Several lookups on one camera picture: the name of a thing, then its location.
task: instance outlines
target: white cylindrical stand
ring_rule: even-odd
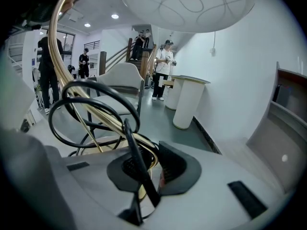
[[[184,80],[173,119],[175,127],[187,129],[190,126],[204,88],[204,83]]]
[[[171,110],[177,109],[183,82],[184,82],[183,79],[175,79],[173,88],[168,89],[167,100],[165,104],[168,109]]]

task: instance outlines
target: man in white shirt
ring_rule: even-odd
[[[148,44],[149,44],[149,39],[152,36],[152,34],[149,32],[149,30],[146,30],[145,33],[145,44],[144,44],[144,48],[148,48]]]
[[[173,52],[171,48],[173,46],[173,42],[171,40],[166,40],[165,48],[158,49],[156,55],[156,62],[158,63],[154,78],[154,89],[153,89],[153,101],[155,101],[158,97],[160,101],[164,101],[163,92],[165,85],[159,87],[159,80],[163,77],[164,80],[167,80],[168,75],[170,74],[171,65],[175,65]]]

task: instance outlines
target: black pants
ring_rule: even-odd
[[[53,101],[59,100],[58,78],[54,70],[44,70],[40,72],[40,87],[43,93],[45,108],[49,108],[49,83],[52,88]]]
[[[153,97],[157,97],[160,98],[163,96],[163,92],[165,89],[165,85],[163,85],[162,87],[159,87],[159,80],[160,77],[163,77],[164,80],[167,80],[168,75],[165,74],[161,74],[161,73],[156,73],[155,77],[154,77],[154,89],[153,89]]]
[[[148,48],[149,37],[145,38],[144,48]]]
[[[132,56],[131,56],[132,59],[138,59],[139,58],[141,48],[142,48],[142,46],[140,46],[140,45],[135,45],[133,47]]]
[[[84,76],[86,76],[88,78],[88,76],[89,76],[89,69],[87,67],[84,67],[83,69],[80,69],[79,70],[79,76],[82,79],[85,78]]]

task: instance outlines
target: cap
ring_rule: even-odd
[[[174,43],[173,43],[172,40],[167,39],[167,40],[165,41],[165,44],[171,44],[171,45],[173,45]]]

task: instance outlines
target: person on stairs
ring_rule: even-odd
[[[165,85],[160,85],[162,87],[159,87],[159,81],[160,79],[167,80],[170,74],[171,64],[174,65],[174,56],[171,51],[173,44],[171,40],[166,40],[164,49],[159,49],[157,52],[156,62],[158,65],[154,77],[153,101],[157,100],[157,97],[160,101],[164,101],[163,92]]]
[[[57,39],[59,53],[63,55],[63,47],[60,40]],[[54,65],[51,60],[48,37],[43,37],[37,44],[42,48],[42,57],[39,63],[38,70],[40,71],[40,87],[42,89],[43,102],[45,106],[45,114],[49,114],[49,83],[52,88],[53,102],[59,100],[58,78],[54,71]]]
[[[139,32],[139,36],[134,39],[135,45],[133,47],[132,56],[130,60],[138,60],[140,51],[143,47],[143,43],[145,42],[145,37],[143,36],[143,32]]]
[[[144,44],[144,48],[148,48],[148,44],[149,44],[149,40],[150,40],[150,37],[152,36],[152,34],[149,32],[149,30],[147,29],[146,30],[146,33],[145,33],[145,44]]]
[[[88,78],[89,76],[89,69],[88,66],[90,64],[89,57],[87,55],[88,48],[83,50],[83,54],[79,56],[79,76],[80,78],[84,79],[85,76]]]

